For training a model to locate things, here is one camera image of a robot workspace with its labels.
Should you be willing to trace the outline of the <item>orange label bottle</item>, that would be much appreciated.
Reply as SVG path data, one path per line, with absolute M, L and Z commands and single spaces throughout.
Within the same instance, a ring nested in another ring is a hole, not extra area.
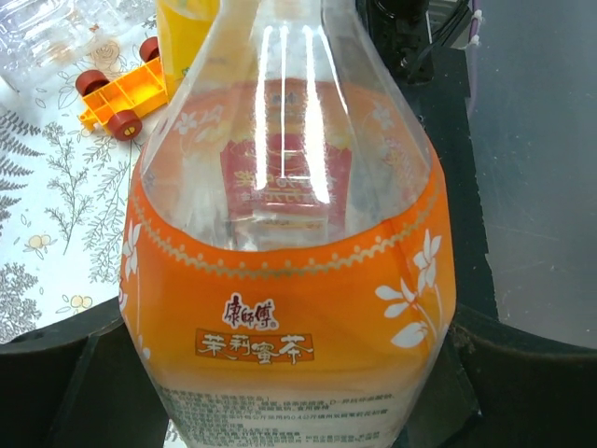
M 390 447 L 456 304 L 444 175 L 352 1 L 225 1 L 131 182 L 120 310 L 189 447 Z

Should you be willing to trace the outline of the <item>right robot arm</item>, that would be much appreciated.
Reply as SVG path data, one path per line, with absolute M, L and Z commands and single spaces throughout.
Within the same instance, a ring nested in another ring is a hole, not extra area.
M 470 1 L 359 0 L 366 31 L 396 82 L 425 84 L 435 74 L 433 52 L 470 28 Z

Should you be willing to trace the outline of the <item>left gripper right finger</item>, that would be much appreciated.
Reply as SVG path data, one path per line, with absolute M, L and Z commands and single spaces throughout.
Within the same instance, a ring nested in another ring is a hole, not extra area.
M 596 352 L 460 305 L 402 439 L 407 447 L 593 447 Z

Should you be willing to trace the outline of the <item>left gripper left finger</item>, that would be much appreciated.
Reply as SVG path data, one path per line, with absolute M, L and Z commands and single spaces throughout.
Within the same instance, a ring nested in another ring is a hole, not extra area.
M 117 299 L 1 346 L 4 447 L 161 447 L 167 426 Z

